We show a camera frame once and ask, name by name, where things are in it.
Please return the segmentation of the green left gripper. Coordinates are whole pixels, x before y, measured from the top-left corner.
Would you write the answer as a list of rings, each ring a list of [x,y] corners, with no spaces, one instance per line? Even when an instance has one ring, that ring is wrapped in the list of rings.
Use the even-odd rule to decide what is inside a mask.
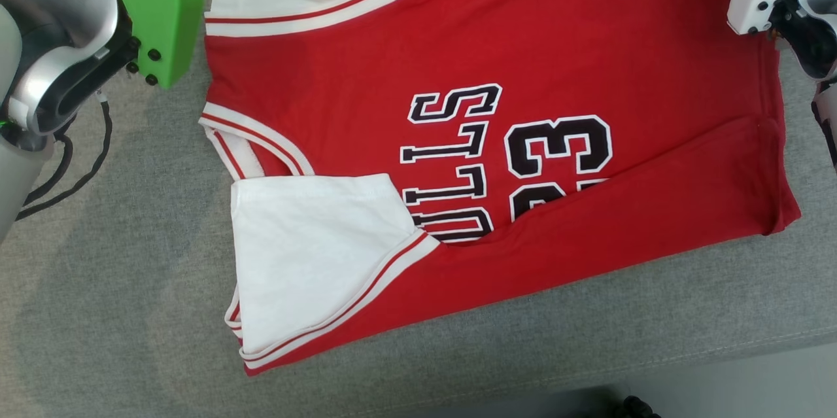
[[[188,72],[204,0],[122,0],[135,42],[132,66],[149,85],[171,89]]]

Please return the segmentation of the red Bulls 23 jersey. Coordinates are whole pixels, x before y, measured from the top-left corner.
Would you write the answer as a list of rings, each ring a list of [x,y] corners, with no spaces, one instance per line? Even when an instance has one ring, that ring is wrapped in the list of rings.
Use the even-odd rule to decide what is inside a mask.
[[[212,0],[248,375],[800,210],[729,0]]]

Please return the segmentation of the grey fabric sofa cushion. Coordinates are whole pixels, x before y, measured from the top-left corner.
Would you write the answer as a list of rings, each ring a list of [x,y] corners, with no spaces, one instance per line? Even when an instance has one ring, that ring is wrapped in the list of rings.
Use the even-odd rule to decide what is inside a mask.
[[[655,261],[413,326],[249,379],[220,316],[232,286],[228,177],[196,118],[209,74],[158,92],[105,87],[103,168],[0,246],[0,418],[327,418],[433,410],[538,416],[562,389],[741,366],[801,400],[837,380],[837,173],[782,60],[789,180],[803,218],[782,234]]]

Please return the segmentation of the dark rounded floor object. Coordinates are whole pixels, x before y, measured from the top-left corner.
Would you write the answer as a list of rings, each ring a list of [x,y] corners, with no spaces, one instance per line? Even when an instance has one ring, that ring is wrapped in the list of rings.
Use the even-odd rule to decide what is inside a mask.
[[[662,418],[636,395],[626,397],[613,412],[613,418]]]

